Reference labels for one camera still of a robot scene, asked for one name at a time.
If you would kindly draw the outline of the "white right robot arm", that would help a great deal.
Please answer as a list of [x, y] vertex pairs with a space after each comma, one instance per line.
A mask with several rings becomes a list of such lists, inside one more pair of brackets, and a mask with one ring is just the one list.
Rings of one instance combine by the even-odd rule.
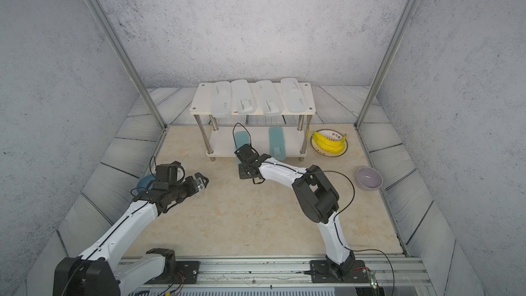
[[329, 276], [342, 282], [351, 274], [356, 257], [350, 249], [342, 231], [339, 218], [339, 194], [316, 165], [308, 168], [294, 167], [282, 163], [268, 154], [236, 150], [240, 161], [240, 179], [261, 179], [280, 183], [291, 188], [305, 216], [316, 223], [325, 244], [325, 257]]

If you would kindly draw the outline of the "translucent pencil case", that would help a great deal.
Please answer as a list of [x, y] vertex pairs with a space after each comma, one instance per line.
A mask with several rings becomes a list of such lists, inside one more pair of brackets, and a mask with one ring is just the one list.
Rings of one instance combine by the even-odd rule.
[[212, 87], [211, 113], [216, 119], [226, 118], [231, 115], [231, 84], [229, 82], [216, 82]]
[[292, 113], [304, 112], [308, 108], [307, 102], [297, 79], [284, 78], [280, 84], [288, 111]]
[[245, 79], [231, 82], [232, 108], [239, 115], [251, 115], [257, 105], [248, 81]]
[[273, 83], [269, 80], [256, 82], [260, 108], [265, 116], [278, 116], [282, 114], [282, 104]]

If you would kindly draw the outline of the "teal pencil case labelled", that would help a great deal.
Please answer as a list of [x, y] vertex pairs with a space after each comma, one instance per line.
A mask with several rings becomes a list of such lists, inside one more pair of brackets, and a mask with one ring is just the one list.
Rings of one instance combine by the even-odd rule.
[[286, 146], [283, 129], [273, 126], [268, 129], [269, 152], [276, 160], [286, 159]]

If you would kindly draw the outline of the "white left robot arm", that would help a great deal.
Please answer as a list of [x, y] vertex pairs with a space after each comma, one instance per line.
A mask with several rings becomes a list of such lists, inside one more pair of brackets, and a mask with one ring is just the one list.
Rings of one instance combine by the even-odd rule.
[[158, 165], [155, 178], [100, 239], [57, 265], [53, 295], [128, 295], [144, 284], [167, 284], [180, 291], [186, 283], [195, 282], [199, 263], [179, 264], [171, 249], [150, 249], [131, 264], [121, 264], [121, 259], [150, 223], [203, 191], [208, 183], [200, 173], [186, 176], [177, 161]]

